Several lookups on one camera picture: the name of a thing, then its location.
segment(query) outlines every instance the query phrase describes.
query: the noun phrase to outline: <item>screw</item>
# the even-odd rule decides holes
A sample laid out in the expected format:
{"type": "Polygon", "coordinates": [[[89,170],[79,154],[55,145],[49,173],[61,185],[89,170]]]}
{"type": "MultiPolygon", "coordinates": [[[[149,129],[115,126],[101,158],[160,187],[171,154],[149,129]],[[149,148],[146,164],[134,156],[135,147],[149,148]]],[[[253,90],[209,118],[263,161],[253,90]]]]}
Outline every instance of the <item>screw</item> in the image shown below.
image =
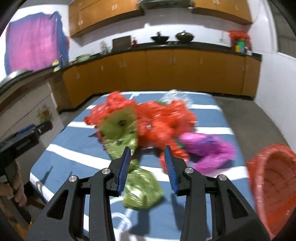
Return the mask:
{"type": "Polygon", "coordinates": [[[193,173],[193,169],[191,167],[185,168],[186,173],[193,173]]]}
{"type": "Polygon", "coordinates": [[[74,182],[74,181],[76,181],[77,180],[77,176],[70,176],[69,177],[69,181],[70,182],[74,182]]]}
{"type": "Polygon", "coordinates": [[[225,175],[219,175],[219,179],[221,180],[221,181],[226,181],[227,180],[227,176],[225,176],[225,175]]]}
{"type": "Polygon", "coordinates": [[[111,172],[111,170],[109,168],[105,168],[102,170],[103,174],[109,174],[111,172]]]}

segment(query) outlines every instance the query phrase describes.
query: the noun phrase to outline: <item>table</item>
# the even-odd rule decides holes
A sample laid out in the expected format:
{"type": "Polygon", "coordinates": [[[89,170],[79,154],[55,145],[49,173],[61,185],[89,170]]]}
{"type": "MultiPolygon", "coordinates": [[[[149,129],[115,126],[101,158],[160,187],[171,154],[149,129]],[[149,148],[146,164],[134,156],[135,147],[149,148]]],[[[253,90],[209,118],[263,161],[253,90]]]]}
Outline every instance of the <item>table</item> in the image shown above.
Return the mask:
{"type": "MultiPolygon", "coordinates": [[[[159,100],[166,92],[123,92],[126,98],[134,99],[137,103],[150,100],[159,100]]],[[[191,110],[198,118],[197,132],[205,134],[218,134],[224,141],[232,142],[236,149],[236,159],[228,161],[219,170],[208,173],[216,177],[225,174],[246,200],[254,207],[251,196],[248,171],[245,160],[236,141],[235,135],[229,127],[222,110],[209,94],[196,92],[183,92],[188,94],[193,105],[191,110]]],[[[104,95],[98,98],[75,118],[48,146],[31,170],[30,181],[39,190],[41,195],[49,201],[54,193],[71,175],[79,178],[94,175],[98,170],[109,166],[110,157],[98,142],[93,126],[87,126],[83,118],[89,115],[94,105],[104,103],[104,95]]],[[[168,176],[162,172],[159,160],[154,155],[143,155],[140,165],[145,169],[153,170],[153,174],[165,191],[163,201],[150,210],[134,211],[122,205],[122,197],[110,198],[112,221],[116,240],[179,240],[184,219],[185,197],[176,197],[169,183],[168,176]]],[[[207,237],[211,239],[211,210],[210,199],[207,201],[207,237]]],[[[89,230],[89,197],[86,197],[84,230],[89,230]]]]}

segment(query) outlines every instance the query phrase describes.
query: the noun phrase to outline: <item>floral decal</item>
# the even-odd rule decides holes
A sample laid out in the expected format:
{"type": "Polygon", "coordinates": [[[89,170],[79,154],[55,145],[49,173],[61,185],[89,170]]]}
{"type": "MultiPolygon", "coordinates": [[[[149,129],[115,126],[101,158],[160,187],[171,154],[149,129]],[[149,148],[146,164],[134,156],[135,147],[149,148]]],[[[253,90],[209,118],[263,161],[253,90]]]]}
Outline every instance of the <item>floral decal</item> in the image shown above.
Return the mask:
{"type": "Polygon", "coordinates": [[[47,105],[43,105],[38,110],[38,118],[40,120],[40,123],[43,123],[45,121],[52,121],[52,113],[47,105]]]}

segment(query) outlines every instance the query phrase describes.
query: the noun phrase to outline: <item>floor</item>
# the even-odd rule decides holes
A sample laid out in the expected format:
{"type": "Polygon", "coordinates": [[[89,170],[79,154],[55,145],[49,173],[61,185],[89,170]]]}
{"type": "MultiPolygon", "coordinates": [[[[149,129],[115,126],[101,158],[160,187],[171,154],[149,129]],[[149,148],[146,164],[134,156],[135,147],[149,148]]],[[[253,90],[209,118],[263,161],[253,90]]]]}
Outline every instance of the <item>floor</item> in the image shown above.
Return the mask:
{"type": "MultiPolygon", "coordinates": [[[[98,97],[88,100],[75,112],[63,112],[61,118],[67,126],[87,106],[98,97]]],[[[272,120],[251,100],[214,96],[234,131],[246,161],[249,161],[263,148],[272,144],[287,142],[272,120]]]]}

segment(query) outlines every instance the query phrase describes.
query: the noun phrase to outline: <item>upper cabinet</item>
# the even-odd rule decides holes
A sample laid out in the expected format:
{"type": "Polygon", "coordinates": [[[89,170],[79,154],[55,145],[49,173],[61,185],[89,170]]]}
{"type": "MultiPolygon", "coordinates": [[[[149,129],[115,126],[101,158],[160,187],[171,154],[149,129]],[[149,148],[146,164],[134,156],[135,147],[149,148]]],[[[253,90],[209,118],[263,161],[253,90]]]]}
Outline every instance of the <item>upper cabinet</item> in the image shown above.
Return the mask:
{"type": "Polygon", "coordinates": [[[223,18],[239,24],[252,24],[247,0],[194,0],[192,13],[223,18]]]}
{"type": "Polygon", "coordinates": [[[137,0],[76,0],[69,6],[71,37],[80,37],[100,27],[144,15],[137,0]]]}

